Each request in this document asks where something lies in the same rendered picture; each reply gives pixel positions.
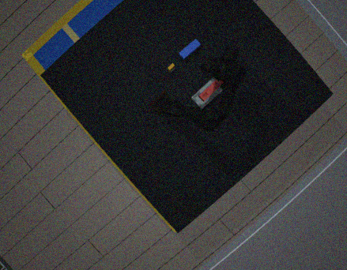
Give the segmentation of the blue rectangular block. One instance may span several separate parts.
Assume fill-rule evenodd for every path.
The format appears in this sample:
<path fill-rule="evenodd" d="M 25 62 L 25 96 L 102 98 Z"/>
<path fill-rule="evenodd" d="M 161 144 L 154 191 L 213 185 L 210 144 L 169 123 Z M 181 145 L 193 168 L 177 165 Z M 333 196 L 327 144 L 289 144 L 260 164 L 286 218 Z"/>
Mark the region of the blue rectangular block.
<path fill-rule="evenodd" d="M 179 56 L 185 60 L 188 56 L 190 56 L 194 51 L 196 51 L 199 47 L 200 47 L 200 43 L 194 39 L 194 41 L 189 44 L 187 47 L 185 47 L 184 49 L 182 49 L 179 52 Z"/>

